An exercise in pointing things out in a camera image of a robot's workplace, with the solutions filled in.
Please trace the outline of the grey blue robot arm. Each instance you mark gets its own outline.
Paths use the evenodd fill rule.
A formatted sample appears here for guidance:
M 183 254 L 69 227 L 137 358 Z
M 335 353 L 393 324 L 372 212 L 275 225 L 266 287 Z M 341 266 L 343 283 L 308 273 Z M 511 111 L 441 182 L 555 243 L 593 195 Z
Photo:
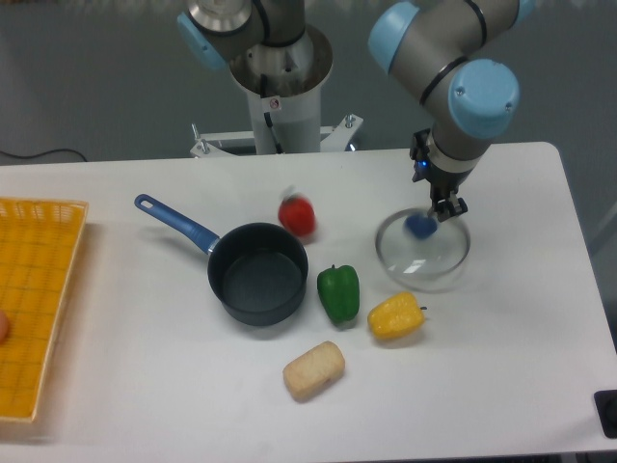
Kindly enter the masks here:
M 459 188 L 520 101 L 514 73 L 474 53 L 533 9 L 531 1 L 440 1 L 426 10 L 400 1 L 370 31 L 372 58 L 432 117 L 411 157 L 439 221 L 467 211 Z M 246 93 L 258 153 L 319 149 L 320 90 L 334 56 L 303 2 L 191 1 L 176 24 L 202 65 L 228 68 Z

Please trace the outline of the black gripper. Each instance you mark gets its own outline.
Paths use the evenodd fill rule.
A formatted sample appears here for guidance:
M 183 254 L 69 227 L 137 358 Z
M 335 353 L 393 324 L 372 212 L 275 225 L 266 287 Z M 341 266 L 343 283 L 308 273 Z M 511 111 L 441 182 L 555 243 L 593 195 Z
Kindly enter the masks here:
M 468 212 L 460 185 L 475 168 L 475 160 L 458 160 L 442 152 L 430 129 L 420 130 L 413 136 L 410 157 L 414 161 L 413 182 L 426 180 L 431 186 L 431 205 L 427 215 L 445 222 Z

